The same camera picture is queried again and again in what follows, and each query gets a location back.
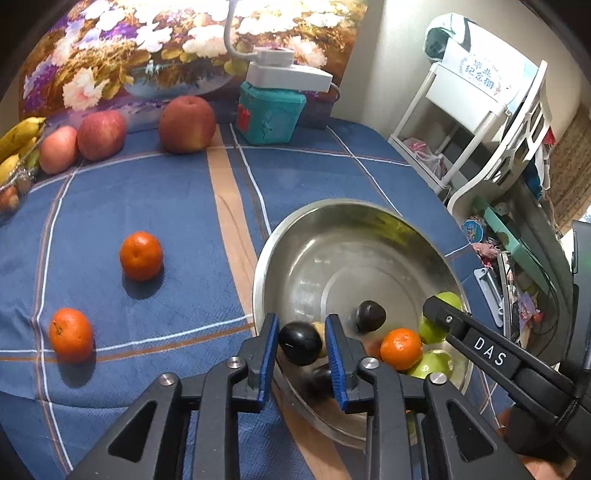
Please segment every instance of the blue gripper pad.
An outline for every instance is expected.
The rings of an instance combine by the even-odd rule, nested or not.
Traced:
[[[347,404],[349,403],[347,387],[345,384],[345,368],[343,367],[331,322],[326,321],[325,327],[326,350],[329,357],[330,378],[333,383],[333,392],[340,409],[345,411]]]
[[[259,381],[259,392],[256,401],[261,408],[269,400],[271,394],[271,381],[273,379],[273,367],[275,366],[275,357],[277,356],[277,343],[279,337],[279,319],[277,315],[273,314],[271,327],[267,336],[267,343],[265,344],[265,353],[263,354],[261,364],[261,377]]]

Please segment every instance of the curtain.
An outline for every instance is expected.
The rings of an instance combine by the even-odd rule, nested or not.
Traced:
[[[556,224],[566,233],[591,205],[591,120],[582,106],[550,155],[550,179]]]

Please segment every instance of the painting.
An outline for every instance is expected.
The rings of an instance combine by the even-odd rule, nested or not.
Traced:
[[[178,95],[210,101],[233,121],[248,64],[223,41],[226,0],[82,0],[39,41],[20,77],[20,117],[76,126],[117,109],[131,129],[149,126]],[[230,39],[240,52],[287,47],[297,63],[339,85],[367,9],[366,0],[240,0]],[[335,93],[306,92],[301,124],[322,127]]]

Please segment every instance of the bowl rim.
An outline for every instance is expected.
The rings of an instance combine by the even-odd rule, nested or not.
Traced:
[[[355,199],[327,199],[327,200],[319,200],[316,202],[309,203],[304,205],[303,207],[295,210],[287,217],[285,217],[281,223],[271,232],[269,238],[267,239],[261,254],[259,256],[258,262],[256,263],[255,274],[254,274],[254,284],[252,289],[252,315],[253,315],[253,323],[255,332],[259,334],[259,327],[258,325],[262,325],[262,321],[265,319],[265,283],[267,281],[267,271],[269,264],[271,262],[271,258],[273,253],[277,249],[277,246],[281,240],[281,238],[287,233],[287,231],[298,222],[300,219],[304,218],[311,213],[314,213],[317,210],[322,208],[331,207],[331,206],[340,206],[340,205],[354,205],[354,206],[361,206],[367,207],[375,210],[379,210],[382,213],[385,213],[396,220],[404,223],[415,232],[417,232],[425,241],[431,245],[433,250],[437,253],[437,255],[443,260],[447,269],[449,270],[450,274],[452,275],[456,285],[460,291],[460,298],[462,299],[462,303],[466,312],[470,313],[470,306],[466,297],[466,292],[464,291],[462,282],[458,279],[457,275],[452,269],[452,266],[447,261],[445,255],[443,255],[437,247],[435,247],[429,239],[416,228],[411,223],[407,222],[404,218],[398,215],[393,210],[389,210],[384,207],[380,207],[371,202],[366,202],[364,200],[355,200]],[[462,384],[462,388],[460,391],[462,394],[465,394],[468,386],[470,384],[470,379],[472,378],[473,373],[473,363],[469,359],[467,360],[466,365],[466,375],[464,378],[464,382]],[[304,402],[304,400],[299,396],[299,394],[295,391],[295,389],[291,386],[289,380],[283,374],[281,367],[279,366],[278,362],[275,362],[275,366],[273,369],[273,377],[277,386],[283,393],[283,395],[288,400],[291,407],[295,409],[297,413],[302,415],[304,419],[306,419],[314,428],[318,431],[326,435],[328,438],[339,442],[343,445],[363,449],[365,448],[365,439],[351,435],[349,433],[344,432],[343,430],[337,429],[332,425],[325,422],[322,418],[320,418],[311,408],[310,406]]]

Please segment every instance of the blue tablecloth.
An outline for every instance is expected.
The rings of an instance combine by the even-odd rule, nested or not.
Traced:
[[[493,326],[472,247],[376,132],[333,120],[265,148],[236,135],[221,125],[207,152],[174,156],[156,131],[129,134],[114,158],[35,186],[0,228],[0,424],[36,479],[63,479],[160,373],[195,375],[234,354],[252,334],[256,256],[289,213],[315,200],[394,209],[446,256],[474,315]],[[137,230],[165,252],[164,274],[142,287],[118,259]],[[47,327],[64,306],[93,324],[96,358],[84,365],[62,365],[51,350]],[[477,369],[467,396],[493,425],[492,405],[508,405]],[[239,421],[243,479],[363,478],[362,453],[317,433],[277,392],[261,415]]]

